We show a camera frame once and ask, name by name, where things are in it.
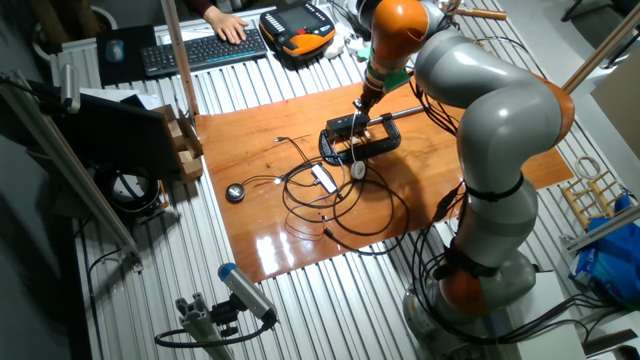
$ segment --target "black keyboard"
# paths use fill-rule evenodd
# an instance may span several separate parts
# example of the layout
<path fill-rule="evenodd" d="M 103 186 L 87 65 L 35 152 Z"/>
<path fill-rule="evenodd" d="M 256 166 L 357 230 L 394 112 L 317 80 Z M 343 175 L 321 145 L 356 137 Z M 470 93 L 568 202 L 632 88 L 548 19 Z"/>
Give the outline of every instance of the black keyboard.
<path fill-rule="evenodd" d="M 229 65 L 264 56 L 267 48 L 256 29 L 246 29 L 247 40 L 239 45 L 219 40 L 217 36 L 207 36 L 184 42 L 191 70 L 202 70 Z M 173 54 L 173 46 L 160 45 L 140 50 L 147 76 L 175 74 L 178 65 Z"/>

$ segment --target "metal bracket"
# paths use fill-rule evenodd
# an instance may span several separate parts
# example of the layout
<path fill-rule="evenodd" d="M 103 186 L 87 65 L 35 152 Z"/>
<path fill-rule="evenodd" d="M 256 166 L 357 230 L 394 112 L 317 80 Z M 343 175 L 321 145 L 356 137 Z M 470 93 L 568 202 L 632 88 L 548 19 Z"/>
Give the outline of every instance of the metal bracket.
<path fill-rule="evenodd" d="M 144 266 L 142 266 L 142 261 L 140 260 L 140 256 L 132 255 L 129 260 L 131 261 L 131 269 L 138 274 L 140 274 L 144 270 Z"/>
<path fill-rule="evenodd" d="M 11 81 L 30 88 L 27 80 L 18 71 L 12 72 Z M 98 221 L 114 236 L 114 239 L 125 251 L 138 255 L 138 246 L 131 234 L 113 211 L 107 199 L 104 198 L 91 175 L 82 166 L 51 117 L 40 112 L 33 95 L 8 84 L 3 84 L 0 85 L 0 96 L 4 97 L 16 116 L 51 157 Z"/>

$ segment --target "metal pole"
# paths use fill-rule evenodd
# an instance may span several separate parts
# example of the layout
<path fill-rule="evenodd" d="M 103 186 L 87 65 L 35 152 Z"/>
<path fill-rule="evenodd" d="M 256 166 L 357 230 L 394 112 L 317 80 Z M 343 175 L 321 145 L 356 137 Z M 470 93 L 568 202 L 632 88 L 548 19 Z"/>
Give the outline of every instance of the metal pole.
<path fill-rule="evenodd" d="M 195 116 L 200 114 L 200 111 L 198 110 L 198 101 L 196 100 L 196 93 L 193 90 L 193 83 L 191 82 L 191 70 L 189 69 L 187 51 L 185 50 L 184 42 L 182 41 L 182 33 L 180 32 L 180 20 L 178 20 L 178 12 L 176 11 L 175 1 L 162 0 L 162 11 L 164 12 L 164 18 L 167 21 L 169 35 L 171 36 L 173 53 L 176 56 L 176 63 L 178 64 L 180 78 L 182 78 L 182 87 L 184 87 L 184 94 L 187 97 L 189 116 L 195 119 Z"/>
<path fill-rule="evenodd" d="M 567 94 L 571 94 L 580 85 L 584 79 L 591 74 L 593 69 L 618 45 L 622 38 L 633 30 L 640 22 L 640 3 L 631 10 L 629 15 L 622 21 L 618 27 L 613 30 L 611 35 L 596 49 L 596 51 L 582 64 L 582 66 L 571 76 L 564 84 L 562 90 Z"/>
<path fill-rule="evenodd" d="M 603 237 L 611 234 L 612 232 L 620 229 L 623 226 L 631 224 L 638 219 L 640 219 L 640 206 L 634 206 L 633 208 L 626 210 L 622 214 L 607 221 L 605 224 L 602 224 L 592 231 L 589 231 L 588 233 L 582 234 L 574 240 L 571 240 L 567 244 L 567 250 L 580 250 L 583 247 L 602 239 Z"/>
<path fill-rule="evenodd" d="M 397 113 L 393 113 L 393 114 L 391 114 L 391 117 L 393 118 L 393 120 L 398 120 L 398 119 L 403 118 L 403 117 L 419 114 L 419 113 L 421 113 L 423 111 L 424 111 L 424 109 L 422 108 L 422 106 L 418 106 L 418 107 L 414 107 L 414 108 L 411 108 L 411 109 L 398 111 Z M 376 125 L 376 124 L 379 124 L 381 122 L 382 122 L 382 116 L 377 117 L 375 119 L 369 120 L 369 123 L 367 125 Z"/>
<path fill-rule="evenodd" d="M 19 72 L 14 72 L 11 75 L 12 81 L 30 88 Z M 131 234 L 122 225 L 111 205 L 82 166 L 51 117 L 40 112 L 33 96 L 7 84 L 0 85 L 0 95 L 5 98 L 18 118 L 49 154 L 58 169 L 93 212 L 93 215 L 100 221 L 100 224 L 114 235 L 115 240 L 126 252 L 136 257 L 139 256 L 138 247 Z"/>

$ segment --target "glossy wooden surface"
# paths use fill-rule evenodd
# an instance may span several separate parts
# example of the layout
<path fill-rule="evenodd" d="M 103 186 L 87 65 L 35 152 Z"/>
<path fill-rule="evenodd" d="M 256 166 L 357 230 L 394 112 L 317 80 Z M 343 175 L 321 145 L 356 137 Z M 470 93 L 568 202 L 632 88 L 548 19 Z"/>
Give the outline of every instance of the glossy wooden surface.
<path fill-rule="evenodd" d="M 229 236 L 237 265 L 251 278 L 260 281 L 345 252 L 330 239 L 322 237 L 322 224 L 305 222 L 288 216 L 283 205 L 283 185 L 261 180 L 245 186 L 246 197 L 239 204 L 224 198 L 232 183 L 242 183 L 256 175 L 282 175 L 302 158 L 289 142 L 275 143 L 274 138 L 288 136 L 309 157 L 318 156 L 318 135 L 326 121 L 353 113 L 351 102 L 360 95 L 361 84 L 341 87 L 288 101 L 268 104 L 232 113 L 199 116 L 198 135 L 203 145 L 206 163 Z M 387 112 L 413 108 L 417 100 L 408 86 L 387 95 L 371 113 L 372 117 Z M 460 119 L 463 110 L 447 108 Z M 410 207 L 410 230 L 423 227 L 433 214 L 438 201 L 461 179 L 455 138 L 418 114 L 396 122 L 402 134 L 400 147 L 371 161 L 390 187 Z M 374 138 L 384 136 L 380 126 L 372 128 Z M 340 167 L 325 165 L 335 181 L 342 183 Z M 536 188 L 546 187 L 573 175 L 558 152 L 553 149 L 531 158 L 523 168 Z M 311 183 L 313 175 L 306 171 L 295 180 Z M 322 186 L 301 188 L 291 185 L 291 191 L 303 201 L 326 195 Z M 356 198 L 351 195 L 338 211 L 344 210 Z M 350 246 L 359 248 L 400 235 L 405 226 L 405 212 L 396 200 L 396 216 L 388 229 L 372 237 L 350 235 L 334 222 L 324 224 Z M 300 214 L 316 220 L 331 211 L 298 209 Z M 358 204 L 341 220 L 363 232 L 380 230 L 391 214 L 386 191 L 367 186 Z"/>

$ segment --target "metal slotted table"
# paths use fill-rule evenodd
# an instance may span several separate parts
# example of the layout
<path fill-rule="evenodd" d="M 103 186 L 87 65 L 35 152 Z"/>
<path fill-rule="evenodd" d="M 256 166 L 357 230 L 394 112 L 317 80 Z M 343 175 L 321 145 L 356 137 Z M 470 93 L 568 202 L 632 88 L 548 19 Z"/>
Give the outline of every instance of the metal slotted table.
<path fill-rule="evenodd" d="M 495 1 L 469 1 L 471 7 L 501 10 Z M 241 14 L 257 28 L 259 14 Z M 457 17 L 461 31 L 470 38 L 506 36 L 522 42 L 509 21 Z M 207 31 L 203 21 L 181 24 L 185 30 Z M 156 28 L 159 43 L 168 41 L 166 27 Z M 528 55 L 514 46 L 491 41 L 488 50 L 500 58 L 539 73 Z M 101 88 L 98 59 L 93 39 L 64 45 L 63 52 L 52 57 L 54 82 L 66 63 L 80 72 L 82 87 Z M 297 96 L 333 89 L 362 81 L 365 64 L 343 53 L 336 59 L 321 59 L 296 70 L 287 70 L 269 54 L 266 58 L 194 72 L 196 97 L 203 114 L 220 114 Z M 186 99 L 177 76 L 108 86 L 107 89 L 135 89 L 155 94 L 163 104 L 183 111 Z M 573 164 L 582 156 L 598 159 L 604 168 L 608 161 L 580 126 L 579 120 L 558 145 L 558 150 Z M 607 181 L 615 178 L 615 171 Z M 543 270 L 554 270 L 565 296 L 578 293 L 567 278 L 572 256 L 563 248 L 559 236 L 582 233 L 578 221 L 564 201 L 557 184 L 538 191 L 539 214 L 535 229 L 521 251 Z M 91 349 L 95 359 L 206 359 L 204 351 L 173 350 L 157 347 L 153 337 L 169 329 L 180 328 L 174 300 L 202 292 L 209 304 L 228 299 L 229 292 L 217 279 L 218 267 L 233 262 L 218 200 L 209 174 L 193 184 L 169 191 L 169 212 L 136 227 L 134 238 L 140 248 L 144 271 L 130 270 L 122 255 L 95 267 L 91 277 L 80 271 L 85 296 L 86 317 Z M 608 197 L 614 194 L 609 190 Z M 442 251 L 457 226 L 455 219 L 435 226 L 429 236 L 429 253 Z M 86 269 L 100 255 L 116 248 L 100 224 L 90 223 L 75 239 L 78 261 Z M 237 359 L 417 359 L 426 355 L 405 325 L 401 301 L 409 285 L 408 266 L 415 233 L 389 256 L 360 257 L 351 253 L 319 262 L 275 278 L 259 286 L 278 308 L 280 323 L 257 339 L 231 346 Z M 382 245 L 371 246 L 381 250 Z M 88 284 L 96 291 L 95 316 L 89 299 Z M 572 309 L 578 319 L 590 310 Z M 254 332 L 259 324 L 251 315 L 242 314 L 240 333 Z M 182 335 L 180 341 L 188 341 Z"/>

